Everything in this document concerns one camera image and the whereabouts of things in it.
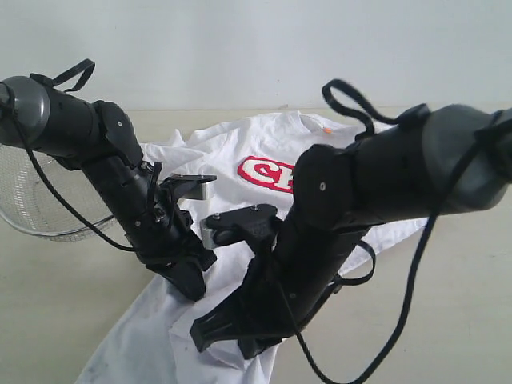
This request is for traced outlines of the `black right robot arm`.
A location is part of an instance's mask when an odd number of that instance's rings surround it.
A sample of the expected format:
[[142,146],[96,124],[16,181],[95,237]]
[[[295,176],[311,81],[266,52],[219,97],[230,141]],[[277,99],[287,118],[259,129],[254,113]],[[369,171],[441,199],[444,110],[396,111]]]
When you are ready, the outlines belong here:
[[339,79],[322,95],[365,126],[345,148],[315,144],[298,158],[294,201],[284,219],[268,204],[214,214],[201,223],[215,248],[253,251],[240,287],[194,320],[199,351],[235,340],[253,358],[304,329],[350,280],[339,271],[371,228],[431,214],[488,210],[511,182],[511,112],[421,104],[381,115]]

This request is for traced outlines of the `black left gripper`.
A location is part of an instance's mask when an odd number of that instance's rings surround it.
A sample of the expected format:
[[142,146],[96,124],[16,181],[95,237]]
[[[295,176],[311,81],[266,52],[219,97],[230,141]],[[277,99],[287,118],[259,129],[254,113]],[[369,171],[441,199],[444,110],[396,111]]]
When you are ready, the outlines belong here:
[[192,229],[191,213],[161,189],[161,170],[158,162],[123,163],[123,187],[132,193],[129,207],[134,209],[126,236],[149,270],[158,272],[188,300],[198,301],[206,292],[202,272],[212,267],[217,256]]

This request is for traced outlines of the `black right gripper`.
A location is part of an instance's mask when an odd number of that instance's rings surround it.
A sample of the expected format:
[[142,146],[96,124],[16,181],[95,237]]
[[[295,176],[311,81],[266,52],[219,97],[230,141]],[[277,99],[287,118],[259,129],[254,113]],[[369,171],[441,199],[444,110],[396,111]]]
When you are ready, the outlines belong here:
[[198,352],[235,340],[244,359],[252,359],[281,343],[293,333],[286,305],[302,322],[355,244],[355,228],[324,231],[288,216],[271,256],[248,269],[242,295],[230,294],[193,321],[190,336]]

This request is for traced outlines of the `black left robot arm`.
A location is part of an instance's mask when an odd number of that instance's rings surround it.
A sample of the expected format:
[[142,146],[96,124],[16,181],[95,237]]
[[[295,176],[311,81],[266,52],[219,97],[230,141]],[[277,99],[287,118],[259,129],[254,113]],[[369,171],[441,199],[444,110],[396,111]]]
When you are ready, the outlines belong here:
[[123,250],[197,301],[205,295],[203,275],[216,257],[193,232],[192,217],[178,200],[204,199],[213,177],[161,178],[162,164],[144,160],[120,106],[76,97],[94,68],[86,59],[55,78],[32,74],[3,80],[1,142],[24,149],[29,158],[43,153],[67,170],[83,172],[123,228]]

